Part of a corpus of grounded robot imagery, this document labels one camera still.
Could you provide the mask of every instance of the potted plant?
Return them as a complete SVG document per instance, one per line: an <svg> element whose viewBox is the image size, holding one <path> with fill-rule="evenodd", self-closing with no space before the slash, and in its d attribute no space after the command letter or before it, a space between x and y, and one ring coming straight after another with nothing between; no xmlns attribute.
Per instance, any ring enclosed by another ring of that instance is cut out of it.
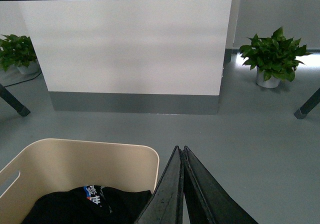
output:
<svg viewBox="0 0 320 224"><path fill-rule="evenodd" d="M0 39L0 67L7 71L15 65L21 74L32 74L39 70L37 55L28 36L3 35Z"/></svg>
<svg viewBox="0 0 320 224"><path fill-rule="evenodd" d="M251 45L242 45L242 58L248 58L243 65L250 66L250 70L257 67L256 83L265 88L276 88L280 81L295 79L295 71L302 61L296 57L310 55L307 45L299 46L301 38L294 40L284 37L283 28L277 29L271 37L258 37L251 40Z"/></svg>

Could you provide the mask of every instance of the gray floor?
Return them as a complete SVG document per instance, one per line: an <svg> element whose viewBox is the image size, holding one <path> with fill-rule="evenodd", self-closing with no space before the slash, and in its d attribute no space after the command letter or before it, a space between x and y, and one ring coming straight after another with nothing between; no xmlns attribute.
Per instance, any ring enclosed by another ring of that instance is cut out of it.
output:
<svg viewBox="0 0 320 224"><path fill-rule="evenodd" d="M187 145L258 223L318 224L320 105L303 120L293 113L320 87L320 67L264 89L235 59L224 68L217 115L54 111L42 75L8 87L31 114L0 99L0 168L34 141L61 138L150 146L161 174L174 146Z"/></svg>

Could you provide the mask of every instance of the black rubber foot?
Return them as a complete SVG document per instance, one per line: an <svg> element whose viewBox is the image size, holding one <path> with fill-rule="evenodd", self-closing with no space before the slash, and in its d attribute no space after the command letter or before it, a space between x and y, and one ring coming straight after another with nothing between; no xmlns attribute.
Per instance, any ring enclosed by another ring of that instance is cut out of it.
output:
<svg viewBox="0 0 320 224"><path fill-rule="evenodd" d="M294 116L295 116L297 119L304 119L304 118L307 116L307 114L302 114L302 113L301 113L301 110L300 110L300 108L299 108L298 110L295 111Z"/></svg>
<svg viewBox="0 0 320 224"><path fill-rule="evenodd" d="M17 111L22 117L26 117L29 115L30 111L28 108L26 108L25 106L23 107L23 109L21 111Z"/></svg>

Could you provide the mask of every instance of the table leg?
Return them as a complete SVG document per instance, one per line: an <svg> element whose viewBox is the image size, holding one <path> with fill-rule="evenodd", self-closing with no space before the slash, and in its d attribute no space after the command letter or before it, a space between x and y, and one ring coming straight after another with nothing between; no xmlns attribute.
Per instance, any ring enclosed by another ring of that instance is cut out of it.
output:
<svg viewBox="0 0 320 224"><path fill-rule="evenodd" d="M13 107L17 113L22 117L27 116L30 111L24 105L21 104L3 85L0 84L0 97L5 100L11 107Z"/></svg>
<svg viewBox="0 0 320 224"><path fill-rule="evenodd" d="M320 88L303 104L298 110L295 111L294 116L298 119L303 119L307 114L320 103Z"/></svg>

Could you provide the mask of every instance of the pothos plant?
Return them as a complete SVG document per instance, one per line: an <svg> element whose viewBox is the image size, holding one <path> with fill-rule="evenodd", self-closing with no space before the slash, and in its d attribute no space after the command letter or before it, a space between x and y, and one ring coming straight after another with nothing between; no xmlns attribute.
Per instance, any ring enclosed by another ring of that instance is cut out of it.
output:
<svg viewBox="0 0 320 224"><path fill-rule="evenodd" d="M263 80L267 81L272 76L280 80L292 82L299 64L304 64L296 57L310 55L307 45L299 46L301 38L294 40L284 37L283 28L277 29L271 37L258 37L251 40L251 45L240 47L242 58L248 58L243 65L250 66L250 70L259 67L263 73Z"/></svg>
<svg viewBox="0 0 320 224"><path fill-rule="evenodd" d="M28 67L37 55L28 36L2 35L0 39L0 68L7 71L11 65Z"/></svg>

